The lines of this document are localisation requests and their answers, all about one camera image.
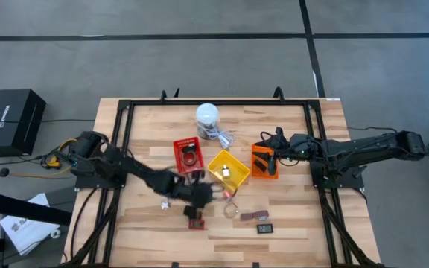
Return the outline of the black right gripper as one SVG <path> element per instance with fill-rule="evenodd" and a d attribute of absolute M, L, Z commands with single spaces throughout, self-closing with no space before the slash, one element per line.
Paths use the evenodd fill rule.
<path fill-rule="evenodd" d="M 274 134 L 261 132 L 261 146 L 271 149 L 272 153 L 256 151 L 253 152 L 253 155 L 267 160 L 267 171 L 270 175 L 276 173 L 278 160 L 307 161 L 314 154 L 313 141 L 310 136 L 294 134 L 287 140 L 281 127 L 277 127 Z"/>

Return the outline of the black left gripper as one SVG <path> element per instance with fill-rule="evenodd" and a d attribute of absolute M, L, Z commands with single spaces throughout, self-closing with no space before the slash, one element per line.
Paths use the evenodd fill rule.
<path fill-rule="evenodd" d="M 175 173 L 164 170 L 162 195 L 191 203 L 195 208 L 204 208 L 209 203 L 220 199 L 220 192 L 224 190 L 224 184 L 219 182 L 205 182 L 204 185 L 212 191 L 206 193 L 206 187 L 198 185 L 186 185 L 185 178 Z"/>

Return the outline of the gold metal watch band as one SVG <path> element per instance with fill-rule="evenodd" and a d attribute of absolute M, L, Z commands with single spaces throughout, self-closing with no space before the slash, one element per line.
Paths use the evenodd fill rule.
<path fill-rule="evenodd" d="M 226 218 L 232 219 L 238 215 L 239 208 L 235 202 L 227 202 L 223 207 L 223 215 Z"/>

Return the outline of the orange plastic basket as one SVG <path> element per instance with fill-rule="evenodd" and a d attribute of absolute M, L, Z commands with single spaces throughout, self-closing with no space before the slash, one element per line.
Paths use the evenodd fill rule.
<path fill-rule="evenodd" d="M 270 153 L 270 159 L 269 160 L 263 160 L 253 155 L 253 152 L 269 152 Z M 261 161 L 266 167 L 267 170 L 262 173 L 254 164 L 255 160 Z M 278 179 L 279 178 L 279 169 L 277 160 L 274 158 L 274 152 L 272 149 L 268 147 L 263 147 L 257 144 L 253 144 L 251 146 L 251 173 L 252 176 L 255 178 L 260 179 Z"/>

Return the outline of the black charger cube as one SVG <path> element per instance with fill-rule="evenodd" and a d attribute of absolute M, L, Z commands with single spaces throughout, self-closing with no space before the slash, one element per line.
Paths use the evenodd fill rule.
<path fill-rule="evenodd" d="M 195 207 L 187 205 L 184 207 L 183 214 L 189 219 L 189 220 L 198 220 L 198 211 Z"/>

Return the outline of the yellow plastic basket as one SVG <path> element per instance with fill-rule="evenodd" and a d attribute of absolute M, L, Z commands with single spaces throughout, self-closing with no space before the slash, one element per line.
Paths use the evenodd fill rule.
<path fill-rule="evenodd" d="M 224 165 L 227 165 L 230 169 L 231 176 L 229 178 L 222 177 L 221 170 Z M 220 151 L 208 164 L 207 168 L 219 182 L 223 183 L 231 191 L 236 191 L 250 174 L 250 169 L 227 150 Z"/>

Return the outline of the red plastic basket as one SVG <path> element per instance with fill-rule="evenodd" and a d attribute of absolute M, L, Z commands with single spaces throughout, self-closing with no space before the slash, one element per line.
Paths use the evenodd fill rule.
<path fill-rule="evenodd" d="M 173 142 L 174 158 L 179 173 L 190 173 L 204 167 L 198 137 L 184 138 Z"/>

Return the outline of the brown woven belt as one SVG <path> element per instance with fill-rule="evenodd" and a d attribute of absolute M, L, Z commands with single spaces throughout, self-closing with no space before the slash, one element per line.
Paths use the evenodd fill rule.
<path fill-rule="evenodd" d="M 267 210 L 260 210 L 250 213 L 243 213 L 240 215 L 240 220 L 247 221 L 247 220 L 260 220 L 265 221 L 269 218 L 269 212 Z"/>

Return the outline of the white dome lamp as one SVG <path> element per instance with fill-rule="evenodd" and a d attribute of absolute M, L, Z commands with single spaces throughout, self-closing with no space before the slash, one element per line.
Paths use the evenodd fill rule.
<path fill-rule="evenodd" d="M 197 107 L 197 134 L 203 139 L 216 138 L 219 110 L 212 103 L 203 103 Z"/>

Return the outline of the white paper sheets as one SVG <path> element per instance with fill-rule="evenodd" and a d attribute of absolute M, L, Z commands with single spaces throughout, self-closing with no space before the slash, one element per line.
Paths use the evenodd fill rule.
<path fill-rule="evenodd" d="M 44 239 L 57 239 L 61 236 L 60 225 L 23 217 L 3 217 L 0 225 L 21 256 L 27 255 Z"/>

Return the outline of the black cardboard box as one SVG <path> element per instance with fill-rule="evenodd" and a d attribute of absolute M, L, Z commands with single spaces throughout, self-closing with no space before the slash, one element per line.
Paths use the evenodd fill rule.
<path fill-rule="evenodd" d="M 31 89 L 0 90 L 0 157 L 32 154 L 45 107 Z"/>

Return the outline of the black aluminium table frame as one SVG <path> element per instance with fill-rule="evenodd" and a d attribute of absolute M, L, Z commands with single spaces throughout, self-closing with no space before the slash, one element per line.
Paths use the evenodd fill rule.
<path fill-rule="evenodd" d="M 251 146 L 262 131 L 282 127 L 286 135 L 313 133 L 346 141 L 349 131 L 337 99 L 218 98 L 220 124 L 235 134 L 231 154 L 250 163 Z M 126 144 L 153 168 L 174 163 L 172 143 L 196 134 L 195 98 L 101 100 L 94 128 Z M 223 215 L 225 202 L 207 205 L 204 230 L 190 230 L 184 203 L 168 210 L 143 181 L 129 176 L 121 191 L 111 248 L 111 267 L 329 267 L 343 259 L 340 236 L 329 249 L 317 189 L 307 163 L 280 167 L 278 179 L 247 177 L 235 203 L 241 212 L 267 210 L 272 234 L 258 234 L 256 221 Z"/>

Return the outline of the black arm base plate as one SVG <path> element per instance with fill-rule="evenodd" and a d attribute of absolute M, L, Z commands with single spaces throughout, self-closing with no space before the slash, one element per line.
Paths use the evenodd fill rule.
<path fill-rule="evenodd" d="M 116 175 L 112 179 L 104 179 L 98 175 L 77 176 L 74 188 L 76 191 L 89 188 L 116 189 L 124 188 L 127 174 Z"/>
<path fill-rule="evenodd" d="M 315 187 L 355 189 L 364 187 L 362 173 L 366 165 L 336 170 L 327 164 L 311 162 L 310 169 Z"/>

